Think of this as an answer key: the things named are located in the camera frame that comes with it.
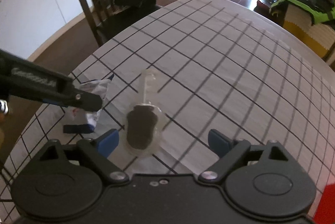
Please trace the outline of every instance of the red object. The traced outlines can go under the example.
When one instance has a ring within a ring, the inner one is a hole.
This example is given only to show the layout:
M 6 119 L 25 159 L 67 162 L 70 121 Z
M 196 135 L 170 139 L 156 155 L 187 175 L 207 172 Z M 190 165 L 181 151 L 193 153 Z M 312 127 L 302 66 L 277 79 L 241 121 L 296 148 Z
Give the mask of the red object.
M 314 215 L 317 224 L 335 223 L 335 184 L 325 187 L 318 209 Z

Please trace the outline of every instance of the chair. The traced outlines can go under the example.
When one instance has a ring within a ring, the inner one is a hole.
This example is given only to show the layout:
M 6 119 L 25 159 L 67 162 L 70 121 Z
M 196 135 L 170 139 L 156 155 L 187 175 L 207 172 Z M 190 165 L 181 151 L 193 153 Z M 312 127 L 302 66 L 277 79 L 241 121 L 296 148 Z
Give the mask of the chair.
M 158 10 L 156 0 L 147 0 L 140 8 L 121 7 L 114 4 L 114 0 L 92 0 L 94 13 L 98 19 L 94 19 L 87 0 L 79 0 L 88 24 L 99 46 L 113 38 L 115 35 L 131 26 L 143 17 Z

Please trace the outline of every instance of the table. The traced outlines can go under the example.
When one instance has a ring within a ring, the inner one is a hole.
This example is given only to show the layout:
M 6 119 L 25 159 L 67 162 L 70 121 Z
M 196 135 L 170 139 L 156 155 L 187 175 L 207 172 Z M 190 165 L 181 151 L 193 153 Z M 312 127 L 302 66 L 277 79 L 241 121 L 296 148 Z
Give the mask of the table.
M 317 185 L 314 214 L 324 186 L 335 181 L 334 73 L 290 33 L 228 0 L 176 1 L 109 40 L 71 74 L 76 85 L 115 74 L 95 133 L 63 134 L 64 110 L 44 104 L 7 169 L 20 172 L 47 139 L 72 144 L 121 129 L 138 76 L 150 67 L 160 71 L 168 119 L 160 149 L 136 158 L 119 145 L 110 161 L 129 174 L 199 174 L 217 160 L 207 143 L 211 128 L 252 144 L 278 140 Z

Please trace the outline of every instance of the checkered tablecloth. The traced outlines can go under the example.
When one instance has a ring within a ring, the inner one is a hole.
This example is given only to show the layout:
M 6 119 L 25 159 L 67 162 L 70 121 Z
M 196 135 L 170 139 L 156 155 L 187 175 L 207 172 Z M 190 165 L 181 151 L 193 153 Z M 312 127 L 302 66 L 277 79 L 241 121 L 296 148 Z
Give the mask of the checkered tablecloth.
M 71 74 L 75 84 L 115 74 L 95 133 L 63 134 L 64 110 L 45 104 L 22 132 L 6 168 L 15 177 L 51 138 L 72 144 L 111 128 L 122 133 L 140 72 L 156 68 L 159 104 L 168 118 L 160 150 L 136 158 L 119 145 L 109 157 L 113 163 L 129 174 L 199 174 L 218 159 L 207 143 L 212 128 L 252 144 L 278 140 L 317 186 L 313 215 L 325 185 L 335 181 L 335 90 L 265 31 L 262 19 L 251 22 L 232 4 L 179 0 L 108 41 Z M 2 183 L 1 198 L 8 198 Z M 17 216 L 14 204 L 0 203 L 1 219 L 8 214 L 8 220 Z

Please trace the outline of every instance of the wooden floor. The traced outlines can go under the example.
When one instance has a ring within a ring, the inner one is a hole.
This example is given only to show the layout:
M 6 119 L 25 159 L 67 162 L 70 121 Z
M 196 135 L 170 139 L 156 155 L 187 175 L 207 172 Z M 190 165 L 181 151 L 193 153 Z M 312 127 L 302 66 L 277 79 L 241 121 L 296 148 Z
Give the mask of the wooden floor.
M 157 4 L 165 6 L 174 1 L 176 0 L 157 0 Z M 253 9 L 257 0 L 231 1 Z M 68 75 L 97 48 L 93 33 L 84 19 L 58 38 L 36 59 L 35 63 Z M 0 161 L 7 158 L 19 134 L 40 106 L 39 103 L 15 97 L 12 97 L 9 103 L 13 115 L 1 125 L 5 134 L 5 142 L 0 150 Z

